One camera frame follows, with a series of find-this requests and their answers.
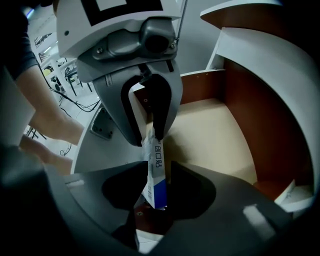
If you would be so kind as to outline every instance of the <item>dark shirt sleeve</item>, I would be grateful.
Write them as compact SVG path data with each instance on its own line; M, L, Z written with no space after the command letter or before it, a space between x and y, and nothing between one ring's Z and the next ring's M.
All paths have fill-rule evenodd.
M28 19L19 8L11 8L9 22L4 26L4 65L12 78L18 76L28 68L38 65L36 56L31 50L27 34Z

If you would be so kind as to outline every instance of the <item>white curved panel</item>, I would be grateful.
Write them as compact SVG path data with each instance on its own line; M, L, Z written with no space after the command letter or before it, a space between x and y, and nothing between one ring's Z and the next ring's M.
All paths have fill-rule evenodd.
M293 213L309 208L314 201L310 186L296 186L279 204L287 213Z
M277 36L243 28L223 28L216 52L265 81L286 103L310 150L314 187L320 173L320 79L313 59Z
M224 69L204 69L204 70L184 73L184 74L181 74L180 76L181 77L186 77L186 76L191 76L191 75L195 75L195 74L209 73L209 72L216 72L216 71L224 71Z
M200 17L202 15L206 15L208 13L212 13L217 10L226 9L232 6L240 6L240 5L248 5L248 4L269 4L269 5L281 5L281 3L277 0L231 0L228 2L224 2L221 4L217 4L213 7L210 7L206 10L203 10L200 13Z

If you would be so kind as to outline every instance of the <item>person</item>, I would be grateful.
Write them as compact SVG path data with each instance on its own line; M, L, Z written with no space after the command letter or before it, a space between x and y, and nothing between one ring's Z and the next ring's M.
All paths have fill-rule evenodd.
M19 90L35 108L29 125L49 138L78 145L84 127L66 115L54 99L31 50L27 17L16 2L8 11L11 20L1 20L6 44L2 59ZM45 164L54 165L60 174L70 174L72 160L51 152L38 141L23 135L20 148L37 155Z

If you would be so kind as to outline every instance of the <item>screw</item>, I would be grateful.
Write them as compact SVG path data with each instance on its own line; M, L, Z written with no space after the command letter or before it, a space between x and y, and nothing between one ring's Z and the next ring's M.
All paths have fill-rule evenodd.
M99 47L98 49L96 49L96 52L98 54L102 54L104 52L104 49L102 49L101 47Z

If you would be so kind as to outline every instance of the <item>metal bracket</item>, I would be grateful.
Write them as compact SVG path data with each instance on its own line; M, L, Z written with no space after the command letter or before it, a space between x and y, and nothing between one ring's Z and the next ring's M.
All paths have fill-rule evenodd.
M111 140L115 123L104 107L100 108L90 125L90 132L104 140Z

